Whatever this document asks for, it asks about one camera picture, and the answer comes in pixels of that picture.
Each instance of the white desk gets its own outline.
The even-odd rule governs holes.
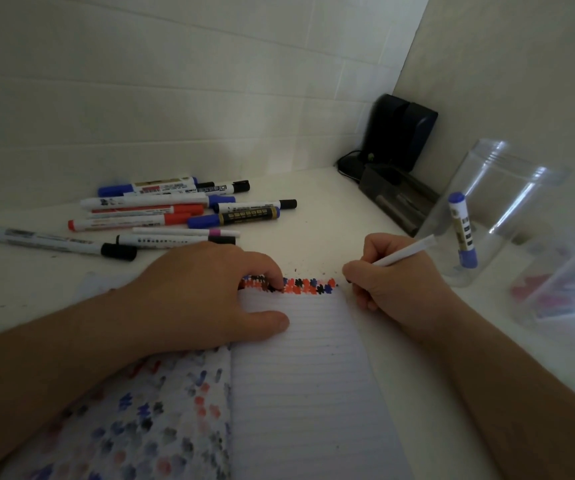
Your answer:
[[[333,168],[257,178],[251,192],[240,197],[298,199],[298,209],[284,212],[278,221],[237,226],[243,233],[241,247],[269,254],[286,276],[334,278],[347,295],[351,291],[340,269],[361,256],[364,236],[403,234]],[[73,203],[0,212],[0,226],[67,235],[68,219],[83,216]],[[116,234],[79,233],[107,242]],[[0,244],[0,331],[67,306],[88,272],[135,273],[161,253],[140,251],[134,262],[124,263]],[[575,389],[575,353],[531,334],[507,314],[504,291],[523,263],[515,250],[505,251],[473,286],[458,293]],[[434,364],[393,323],[355,307],[354,316],[416,478],[499,478],[467,412]]]

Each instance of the right hand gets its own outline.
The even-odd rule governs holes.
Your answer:
[[[400,323],[412,338],[430,340],[444,326],[460,298],[443,281],[432,259],[417,253],[387,267],[371,263],[403,249],[414,239],[386,233],[365,238],[363,257],[343,266],[362,309],[379,308]]]

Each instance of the lined paper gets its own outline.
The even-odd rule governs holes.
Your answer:
[[[291,325],[232,349],[234,480],[411,480],[367,354],[339,292],[239,292]]]

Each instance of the clear plastic cup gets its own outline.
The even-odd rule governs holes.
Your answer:
[[[550,169],[523,160],[506,141],[480,139],[456,170],[416,239],[434,234],[437,245],[427,252],[445,281],[455,287],[468,286],[514,238],[528,209],[569,174],[568,169]],[[458,226],[448,202],[454,193],[465,196],[467,232],[471,233],[467,241],[473,242],[475,267],[462,266],[459,250],[464,243],[455,232]]]

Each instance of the white wall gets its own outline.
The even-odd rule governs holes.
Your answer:
[[[423,182],[443,190],[478,138],[508,139],[573,169],[536,217],[575,226],[575,0],[430,0],[394,94],[439,112]]]
[[[0,209],[328,166],[427,0],[0,0]]]

